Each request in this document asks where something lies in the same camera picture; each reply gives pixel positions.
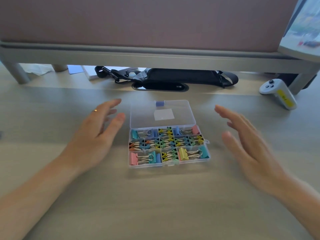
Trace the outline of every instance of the box lid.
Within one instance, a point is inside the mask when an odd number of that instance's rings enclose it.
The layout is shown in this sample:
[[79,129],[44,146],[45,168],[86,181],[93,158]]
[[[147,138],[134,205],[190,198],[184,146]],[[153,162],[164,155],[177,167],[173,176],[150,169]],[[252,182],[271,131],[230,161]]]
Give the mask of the box lid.
[[187,100],[141,101],[131,104],[131,129],[195,124]]

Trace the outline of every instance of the black bag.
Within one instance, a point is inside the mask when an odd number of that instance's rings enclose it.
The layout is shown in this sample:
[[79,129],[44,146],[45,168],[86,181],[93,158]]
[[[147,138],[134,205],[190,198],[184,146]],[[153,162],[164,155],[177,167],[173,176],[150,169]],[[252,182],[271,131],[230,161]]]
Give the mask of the black bag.
[[[128,68],[124,72],[119,72],[117,70],[109,70],[103,66],[96,66],[95,71],[100,78],[104,78],[108,75],[112,76],[117,84],[124,84],[127,82],[139,82],[142,84],[171,82],[208,84],[225,88],[238,82],[238,77],[235,74],[223,71],[146,68],[144,71],[140,72],[137,68]],[[130,72],[134,72],[136,75],[129,78]],[[222,74],[226,75],[232,83],[222,76]]]

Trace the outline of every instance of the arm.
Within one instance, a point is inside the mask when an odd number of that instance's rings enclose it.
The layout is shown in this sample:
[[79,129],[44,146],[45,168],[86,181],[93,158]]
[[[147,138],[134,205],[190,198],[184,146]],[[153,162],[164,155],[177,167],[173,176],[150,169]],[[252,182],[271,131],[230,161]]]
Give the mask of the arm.
[[228,126],[239,134],[240,142],[230,132],[223,133],[222,140],[246,178],[282,202],[314,239],[320,240],[320,194],[282,168],[260,133],[243,115],[218,105],[215,111],[229,119]]
[[0,239],[18,240],[46,213],[65,188],[81,173],[98,165],[109,152],[125,115],[119,113],[103,130],[107,115],[120,99],[97,107],[82,123],[60,156],[31,179],[0,199]]

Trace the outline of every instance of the white label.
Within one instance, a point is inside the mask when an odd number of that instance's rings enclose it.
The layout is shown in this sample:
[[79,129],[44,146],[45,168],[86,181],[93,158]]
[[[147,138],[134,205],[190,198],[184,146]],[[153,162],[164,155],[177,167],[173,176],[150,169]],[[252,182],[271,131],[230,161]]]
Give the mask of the white label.
[[171,120],[174,119],[172,109],[159,109],[154,113],[154,120]]

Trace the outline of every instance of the right hand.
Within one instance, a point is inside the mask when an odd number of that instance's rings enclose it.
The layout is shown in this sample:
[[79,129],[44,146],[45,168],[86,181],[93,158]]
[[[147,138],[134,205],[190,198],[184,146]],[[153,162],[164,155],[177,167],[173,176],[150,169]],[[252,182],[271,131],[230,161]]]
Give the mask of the right hand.
[[286,188],[290,176],[275,159],[260,133],[243,115],[219,105],[214,110],[222,118],[229,119],[227,125],[239,134],[241,143],[229,131],[222,134],[222,140],[246,178],[259,190],[278,196]]

